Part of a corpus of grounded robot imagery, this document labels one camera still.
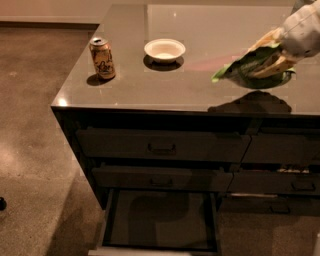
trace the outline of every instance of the polished floor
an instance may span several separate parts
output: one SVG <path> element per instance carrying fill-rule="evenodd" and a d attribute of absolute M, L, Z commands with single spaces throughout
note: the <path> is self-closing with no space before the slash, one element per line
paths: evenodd
<path fill-rule="evenodd" d="M 0 28 L 0 255 L 85 256 L 103 212 L 50 104 L 92 30 Z M 223 256 L 312 255 L 319 217 L 222 212 Z"/>

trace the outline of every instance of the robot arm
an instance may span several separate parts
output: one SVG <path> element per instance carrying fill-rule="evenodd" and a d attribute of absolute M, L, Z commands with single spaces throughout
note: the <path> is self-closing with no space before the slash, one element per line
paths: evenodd
<path fill-rule="evenodd" d="M 320 1 L 301 7 L 280 28 L 284 55 L 294 62 L 320 52 Z"/>
<path fill-rule="evenodd" d="M 320 52 L 320 0 L 305 5 L 290 15 L 283 25 L 270 31 L 258 40 L 249 51 L 267 44 L 280 43 L 283 49 L 279 56 L 272 56 L 272 61 L 259 70 L 252 72 L 251 77 L 266 78 L 293 67 L 299 60 L 312 57 Z"/>

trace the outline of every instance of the drawer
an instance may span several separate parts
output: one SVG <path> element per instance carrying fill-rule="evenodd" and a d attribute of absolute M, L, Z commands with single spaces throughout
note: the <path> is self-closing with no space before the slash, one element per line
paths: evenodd
<path fill-rule="evenodd" d="M 260 126 L 263 133 L 272 134 L 318 134 L 320 120 L 315 117 L 300 116 L 293 118 L 265 118 Z"/>
<path fill-rule="evenodd" d="M 94 168 L 92 173 L 102 187 L 219 192 L 227 191 L 233 177 L 223 170 L 107 165 Z"/>
<path fill-rule="evenodd" d="M 320 200 L 307 197 L 227 197 L 222 200 L 220 211 L 319 216 Z"/>
<path fill-rule="evenodd" d="M 239 162 L 249 136 L 237 133 L 151 131 L 126 129 L 78 130 L 88 157 Z"/>
<path fill-rule="evenodd" d="M 320 136 L 259 134 L 252 141 L 243 163 L 309 165 L 320 160 Z"/>
<path fill-rule="evenodd" d="M 190 254 L 186 252 L 99 247 L 97 250 L 89 251 L 88 256 L 190 256 Z"/>
<path fill-rule="evenodd" d="M 210 193 L 111 189 L 99 248 L 118 248 L 119 256 L 128 249 L 218 255 L 215 214 Z"/>
<path fill-rule="evenodd" d="M 320 176 L 317 174 L 288 174 L 272 172 L 239 172 L 229 192 L 268 193 L 287 195 L 320 195 Z"/>

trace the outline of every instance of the soda can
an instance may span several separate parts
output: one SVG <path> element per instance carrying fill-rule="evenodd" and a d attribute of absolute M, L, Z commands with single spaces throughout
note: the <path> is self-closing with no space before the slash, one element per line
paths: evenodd
<path fill-rule="evenodd" d="M 98 77 L 100 79 L 113 78 L 116 72 L 108 41 L 101 37 L 94 37 L 90 40 L 89 48 Z"/>

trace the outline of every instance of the white bowl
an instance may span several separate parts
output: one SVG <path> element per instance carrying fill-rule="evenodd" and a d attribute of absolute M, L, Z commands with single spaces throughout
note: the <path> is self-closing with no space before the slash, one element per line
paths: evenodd
<path fill-rule="evenodd" d="M 157 39 L 147 43 L 144 51 L 158 63 L 172 63 L 185 53 L 186 47 L 173 39 Z"/>

